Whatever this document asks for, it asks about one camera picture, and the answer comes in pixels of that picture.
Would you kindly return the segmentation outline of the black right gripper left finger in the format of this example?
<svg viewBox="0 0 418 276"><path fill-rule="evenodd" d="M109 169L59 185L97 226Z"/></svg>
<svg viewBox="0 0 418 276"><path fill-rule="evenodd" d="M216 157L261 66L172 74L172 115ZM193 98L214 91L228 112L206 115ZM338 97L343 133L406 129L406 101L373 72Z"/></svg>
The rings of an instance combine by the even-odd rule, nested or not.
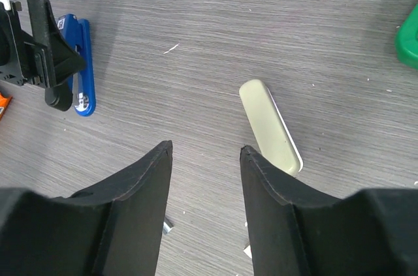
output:
<svg viewBox="0 0 418 276"><path fill-rule="evenodd" d="M1 189L2 275L154 275L172 142L70 197Z"/></svg>

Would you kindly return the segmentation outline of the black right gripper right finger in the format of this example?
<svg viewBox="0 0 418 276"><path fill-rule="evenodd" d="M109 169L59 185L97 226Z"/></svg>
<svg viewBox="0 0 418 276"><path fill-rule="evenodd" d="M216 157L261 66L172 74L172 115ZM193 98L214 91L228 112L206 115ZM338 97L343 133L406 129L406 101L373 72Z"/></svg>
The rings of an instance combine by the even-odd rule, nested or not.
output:
<svg viewBox="0 0 418 276"><path fill-rule="evenodd" d="M416 275L417 191L343 199L269 163L251 146L240 171L256 275Z"/></svg>

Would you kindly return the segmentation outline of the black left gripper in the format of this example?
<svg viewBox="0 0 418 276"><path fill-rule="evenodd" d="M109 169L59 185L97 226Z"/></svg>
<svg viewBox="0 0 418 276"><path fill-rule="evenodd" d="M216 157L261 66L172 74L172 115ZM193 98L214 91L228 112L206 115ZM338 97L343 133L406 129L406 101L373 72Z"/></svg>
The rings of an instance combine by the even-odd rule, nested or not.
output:
<svg viewBox="0 0 418 276"><path fill-rule="evenodd" d="M1 3L1 80L55 87L83 70L86 61L61 35L49 0L27 0L27 6L33 36L21 27L21 3L11 1L9 10Z"/></svg>

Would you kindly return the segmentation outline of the silver staple strip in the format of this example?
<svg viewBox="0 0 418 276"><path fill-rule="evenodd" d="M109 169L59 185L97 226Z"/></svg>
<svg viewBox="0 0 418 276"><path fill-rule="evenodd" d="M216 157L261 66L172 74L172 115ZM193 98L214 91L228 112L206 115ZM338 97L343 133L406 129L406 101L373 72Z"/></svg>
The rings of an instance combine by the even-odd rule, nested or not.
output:
<svg viewBox="0 0 418 276"><path fill-rule="evenodd" d="M170 231L173 228L174 228L174 225L167 218L164 218L164 221L163 221L163 233L164 233L164 235L169 234Z"/></svg>

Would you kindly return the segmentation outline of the white red staple box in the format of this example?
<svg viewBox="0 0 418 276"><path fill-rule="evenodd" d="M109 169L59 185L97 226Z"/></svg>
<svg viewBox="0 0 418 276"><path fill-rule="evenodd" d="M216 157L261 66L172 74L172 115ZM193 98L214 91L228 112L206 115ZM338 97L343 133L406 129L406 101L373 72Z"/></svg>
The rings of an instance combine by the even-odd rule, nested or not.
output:
<svg viewBox="0 0 418 276"><path fill-rule="evenodd" d="M248 245L247 247L244 248L244 253L249 257L252 258L252 253L251 253L251 246Z"/></svg>

